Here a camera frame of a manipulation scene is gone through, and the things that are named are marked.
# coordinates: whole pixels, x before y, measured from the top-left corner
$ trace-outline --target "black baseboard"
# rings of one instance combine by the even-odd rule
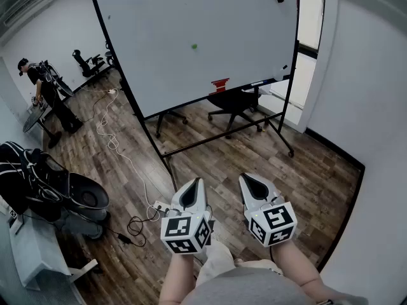
[[[343,232],[345,231],[345,228],[348,224],[348,221],[350,219],[350,215],[352,214],[352,211],[355,207],[356,204],[356,199],[357,196],[359,195],[359,190],[361,189],[361,185],[362,185],[362,180],[363,180],[363,175],[364,175],[364,170],[365,170],[365,166],[358,161],[357,159],[355,159],[353,156],[351,156],[350,154],[348,154],[346,151],[344,151],[343,149],[339,148],[336,144],[334,144],[333,142],[329,141],[327,138],[324,138],[322,135],[316,133],[315,131],[311,130],[311,129],[306,129],[305,133],[307,135],[309,135],[310,137],[314,138],[316,141],[320,142],[321,144],[323,144],[324,146],[330,148],[330,150],[336,152],[339,156],[341,156],[344,160],[348,161],[350,164],[352,164],[353,166],[355,166],[358,170],[361,171],[361,173],[359,174],[359,178],[357,180],[356,183],[356,188],[355,188],[355,193],[352,197],[352,199],[350,200],[350,204],[348,207],[348,211],[345,214],[345,218],[343,219],[343,222],[341,224],[341,227],[339,228],[338,233],[335,236],[335,239],[333,240],[330,248],[328,249],[326,255],[324,256],[324,258],[321,260],[321,262],[319,263],[317,269],[318,272],[321,272],[322,269],[324,269],[324,266],[326,265],[326,263],[328,262],[329,258],[331,257],[333,251],[335,250],[336,246],[339,243],[339,240],[342,237]]]
[[[102,71],[100,71],[100,72],[98,73],[98,76],[103,75],[105,72],[109,71],[109,70],[112,69],[112,68],[113,68],[113,66],[112,66],[112,65],[109,65],[109,67],[106,67],[105,69],[103,69]],[[95,79],[95,76],[89,78],[89,79],[86,80],[82,85],[80,85],[79,87],[77,87],[76,89],[74,89],[74,90],[73,90],[74,95],[75,95],[78,91],[80,91],[83,87],[85,87],[87,84],[91,83],[94,79]],[[63,102],[66,102],[66,101],[69,100],[71,97],[72,97],[72,96],[65,97],[62,101],[63,101]],[[47,119],[47,118],[48,118],[49,116],[51,116],[52,114],[53,114],[53,109],[51,109],[50,112],[48,112],[48,114],[46,114],[46,115],[44,116],[44,118]]]

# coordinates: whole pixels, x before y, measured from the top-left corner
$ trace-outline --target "beige pants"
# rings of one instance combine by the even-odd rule
[[[206,246],[206,256],[208,259],[199,272],[196,286],[236,267],[272,269],[282,273],[277,265],[270,260],[234,263],[233,257],[226,245],[215,239],[212,239],[211,243],[212,245]]]

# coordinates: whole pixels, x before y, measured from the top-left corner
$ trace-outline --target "red object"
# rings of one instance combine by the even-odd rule
[[[214,93],[210,93],[210,95],[224,92],[226,90],[226,83],[229,81],[230,78],[221,79],[217,81],[213,81],[212,84],[217,88]]]

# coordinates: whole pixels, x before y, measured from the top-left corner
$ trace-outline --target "white table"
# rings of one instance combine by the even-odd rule
[[[29,209],[24,214],[37,217]],[[42,270],[63,273],[72,283],[97,265],[93,259],[82,269],[69,268],[59,248],[55,228],[42,220],[18,217],[23,218],[24,224],[17,234],[10,228],[10,241],[18,276],[25,288],[39,290],[36,276]]]

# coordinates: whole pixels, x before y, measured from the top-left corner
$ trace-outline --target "white marker cube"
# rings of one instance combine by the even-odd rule
[[[201,253],[210,235],[204,213],[163,218],[161,240],[173,254]]]
[[[297,223],[291,203],[286,202],[252,212],[249,230],[264,247],[269,247],[291,239]]]

